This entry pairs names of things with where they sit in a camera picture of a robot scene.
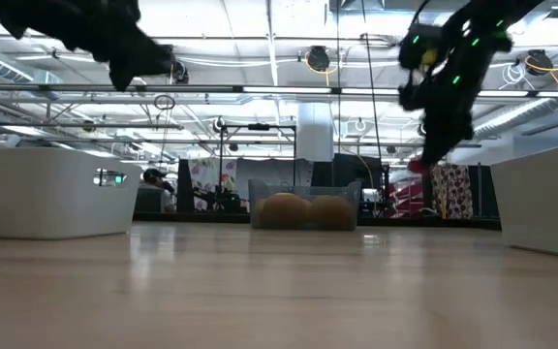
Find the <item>white storage container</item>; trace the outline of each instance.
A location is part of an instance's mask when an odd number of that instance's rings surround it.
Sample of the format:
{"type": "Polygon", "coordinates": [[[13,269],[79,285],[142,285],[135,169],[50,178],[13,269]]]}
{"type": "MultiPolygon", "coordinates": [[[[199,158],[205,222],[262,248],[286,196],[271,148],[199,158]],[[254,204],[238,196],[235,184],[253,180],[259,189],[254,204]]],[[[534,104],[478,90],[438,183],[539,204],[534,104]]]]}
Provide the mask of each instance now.
{"type": "Polygon", "coordinates": [[[61,239],[125,233],[142,169],[60,148],[0,149],[0,238],[61,239]],[[125,175],[94,183],[97,169],[125,175]]]}

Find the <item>ceiling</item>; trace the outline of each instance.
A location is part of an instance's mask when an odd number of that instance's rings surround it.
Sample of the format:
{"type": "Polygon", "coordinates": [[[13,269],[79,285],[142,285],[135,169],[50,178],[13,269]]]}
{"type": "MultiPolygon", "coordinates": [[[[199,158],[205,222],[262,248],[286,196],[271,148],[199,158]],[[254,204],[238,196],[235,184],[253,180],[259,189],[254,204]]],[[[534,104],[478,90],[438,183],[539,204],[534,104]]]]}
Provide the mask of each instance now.
{"type": "MultiPolygon", "coordinates": [[[[407,78],[406,73],[395,63],[397,49],[372,47],[368,52],[366,45],[358,39],[364,32],[396,38],[405,34],[414,7],[401,4],[412,2],[388,2],[400,4],[397,6],[403,8],[392,13],[368,11],[363,21],[362,16],[331,16],[332,14],[325,12],[325,0],[141,0],[139,6],[142,15],[139,27],[158,42],[174,45],[176,57],[187,66],[190,84],[371,87],[373,80],[377,88],[396,88],[405,83],[407,78]],[[299,57],[313,45],[326,46],[331,62],[337,61],[338,53],[345,61],[342,69],[328,76],[328,81],[325,75],[315,74],[299,61],[299,57]],[[371,56],[371,68],[368,53],[371,56]]],[[[462,3],[464,1],[440,1],[436,11],[426,11],[424,18],[431,21],[440,21],[441,18],[444,20],[446,14],[459,8],[462,3]]],[[[551,75],[526,75],[526,79],[521,79],[522,76],[511,70],[509,65],[517,56],[526,55],[528,49],[538,48],[545,49],[555,68],[558,67],[558,18],[546,18],[551,7],[557,3],[548,3],[549,8],[539,10],[530,16],[530,20],[527,19],[511,28],[516,47],[509,54],[499,54],[495,57],[483,83],[484,89],[558,88],[551,75]]],[[[17,41],[0,26],[0,57],[14,63],[20,69],[52,72],[65,83],[109,84],[109,71],[105,65],[93,62],[86,52],[68,52],[58,41],[36,32],[30,32],[25,38],[17,41]],[[51,57],[54,50],[60,55],[59,59],[51,57]]],[[[168,83],[166,77],[142,77],[134,81],[134,84],[165,83],[168,83]]],[[[97,96],[113,97],[114,94],[103,93],[97,96]]],[[[61,112],[56,122],[75,123],[91,119],[97,122],[131,125],[144,124],[150,122],[146,121],[150,119],[156,122],[156,116],[159,114],[162,117],[161,122],[164,122],[168,116],[169,122],[181,124],[184,130],[169,129],[165,132],[162,129],[121,128],[85,132],[71,128],[60,131],[64,132],[65,136],[82,139],[112,139],[125,135],[134,139],[184,142],[190,140],[190,144],[165,145],[165,151],[174,157],[207,156],[210,152],[216,154],[215,145],[201,147],[194,143],[198,140],[217,138],[212,132],[212,122],[218,116],[233,124],[279,122],[282,125],[294,124],[298,117],[297,98],[254,99],[242,105],[235,105],[225,101],[237,96],[210,94],[210,99],[222,100],[225,103],[207,104],[201,93],[179,94],[173,95],[176,102],[186,102],[178,103],[172,111],[161,112],[151,103],[146,103],[146,110],[140,106],[141,101],[151,100],[153,96],[126,96],[130,100],[129,104],[99,105],[88,103],[87,99],[91,95],[87,93],[65,93],[64,97],[72,100],[76,98],[78,103],[55,103],[51,106],[50,116],[61,112]]],[[[40,101],[37,103],[30,100],[32,97],[35,96],[0,92],[1,103],[26,111],[24,119],[30,120],[35,117],[33,121],[44,121],[47,115],[45,99],[37,100],[40,101]]],[[[375,138],[374,108],[371,100],[342,100],[341,106],[337,100],[327,103],[335,118],[336,140],[375,138]]],[[[474,116],[479,119],[480,116],[499,107],[500,105],[493,103],[477,103],[473,110],[474,116]]],[[[375,110],[381,142],[419,142],[419,112],[402,111],[391,100],[377,102],[375,110]]],[[[247,136],[247,131],[232,136],[232,139],[260,140],[266,143],[285,140],[276,133],[261,135],[260,132],[250,132],[247,136]]],[[[116,146],[109,143],[101,145],[103,149],[110,148],[120,154],[127,153],[127,149],[120,143],[116,146]]],[[[357,151],[355,147],[347,148],[357,151]]],[[[404,150],[389,156],[404,157],[413,148],[407,146],[404,150]]],[[[359,153],[377,156],[378,149],[374,146],[363,146],[359,153]]],[[[291,155],[292,147],[289,144],[246,146],[232,154],[283,156],[291,155]]],[[[136,157],[137,154],[129,153],[127,156],[136,157]]]]}

